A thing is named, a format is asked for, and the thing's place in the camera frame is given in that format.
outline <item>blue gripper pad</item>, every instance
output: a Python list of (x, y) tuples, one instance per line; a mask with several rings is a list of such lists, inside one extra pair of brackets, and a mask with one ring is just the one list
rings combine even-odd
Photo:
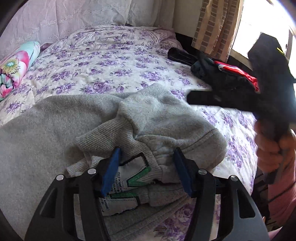
[(194, 161), (186, 159), (179, 147), (177, 147), (174, 151), (173, 161), (175, 163), (184, 191), (190, 197), (195, 197), (194, 195), (196, 190), (194, 187), (194, 181), (196, 179), (198, 166)]
[(101, 195), (105, 197), (111, 191), (114, 183), (115, 175), (117, 174), (122, 152), (119, 147), (116, 147), (109, 159), (100, 161), (96, 170), (102, 178)]

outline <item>curtain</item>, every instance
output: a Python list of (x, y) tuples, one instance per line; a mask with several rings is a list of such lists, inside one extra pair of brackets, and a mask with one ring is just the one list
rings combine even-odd
[(226, 62), (242, 14), (243, 0), (203, 0), (192, 47)]

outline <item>yellow mark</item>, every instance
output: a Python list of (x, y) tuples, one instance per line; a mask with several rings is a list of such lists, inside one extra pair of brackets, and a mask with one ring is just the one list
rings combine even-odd
[(278, 50), (278, 51), (280, 51), (280, 52), (281, 52), (281, 54), (282, 54), (283, 56), (285, 56), (284, 52), (283, 52), (283, 51), (281, 51), (281, 49), (280, 49), (280, 48), (277, 48), (277, 50)]

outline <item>floral bedsheet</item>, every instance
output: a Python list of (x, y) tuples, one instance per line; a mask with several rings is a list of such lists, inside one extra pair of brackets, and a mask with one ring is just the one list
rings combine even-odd
[[(20, 87), (0, 102), (0, 125), (51, 95), (136, 92), (159, 82), (185, 99), (189, 89), (209, 88), (189, 66), (167, 59), (171, 47), (182, 48), (174, 32), (160, 28), (109, 25), (75, 32), (42, 52)], [(257, 167), (253, 115), (219, 107), (194, 109), (228, 141), (225, 159), (213, 174), (237, 175), (251, 193)], [(212, 238), (219, 223), (219, 198)], [(139, 240), (183, 240), (193, 208), (194, 200)]]

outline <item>sleeve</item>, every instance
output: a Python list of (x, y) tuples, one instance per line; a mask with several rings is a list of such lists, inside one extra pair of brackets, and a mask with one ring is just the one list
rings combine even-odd
[(271, 201), (268, 205), (271, 218), (274, 219), (278, 225), (285, 224), (292, 211), (296, 207), (296, 184), (295, 184), (295, 161), (287, 168), (281, 180), (273, 185), (268, 185), (269, 200), (279, 195), (284, 190), (290, 188), (280, 197)]

